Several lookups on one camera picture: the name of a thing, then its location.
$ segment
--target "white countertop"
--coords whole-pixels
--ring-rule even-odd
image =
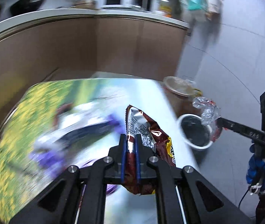
[[[61,9],[46,9],[35,12],[21,14],[12,18],[5,19],[0,22],[0,33],[8,30],[14,26],[30,22],[36,19],[49,18],[64,15],[93,15],[93,16],[107,16],[107,15],[122,15],[132,16],[139,18],[148,18],[156,21],[167,22],[184,28],[189,28],[189,24],[177,19],[167,18],[164,16],[156,15],[153,13],[144,13],[130,10],[89,10],[89,9],[76,9],[76,8],[61,8]]]

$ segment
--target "snack bag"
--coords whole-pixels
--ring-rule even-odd
[[[139,186],[136,180],[135,136],[141,134],[143,146],[152,151],[170,166],[175,166],[175,156],[171,138],[156,121],[143,111],[129,105],[126,109],[127,151],[124,187],[133,194],[153,194],[154,186]]]

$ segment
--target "crumpled plastic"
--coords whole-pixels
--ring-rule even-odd
[[[202,125],[210,125],[220,117],[220,108],[214,101],[205,97],[196,97],[193,99],[193,107],[203,109],[201,114]]]

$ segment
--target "cable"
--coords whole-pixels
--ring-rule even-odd
[[[260,171],[262,171],[262,169],[264,168],[264,166],[265,166],[265,163],[264,163],[264,165],[258,170],[259,172]],[[253,185],[253,183],[251,183],[251,185],[249,186],[249,188],[247,189],[247,191],[244,193],[244,195],[242,196],[242,198],[241,198],[241,200],[240,200],[240,202],[239,202],[239,204],[238,204],[238,209],[240,209],[240,204],[241,204],[241,202],[243,201],[243,199],[244,199],[244,197],[246,196],[246,194],[249,192],[249,190],[250,190],[250,188],[251,188],[251,186]]]

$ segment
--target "floor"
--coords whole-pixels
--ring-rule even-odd
[[[221,17],[196,24],[176,76],[196,82],[224,118],[261,129],[259,97],[265,91],[265,0],[224,0]],[[224,131],[196,155],[201,173],[238,205],[247,189],[250,140]],[[247,195],[241,210],[254,219],[258,197]]]

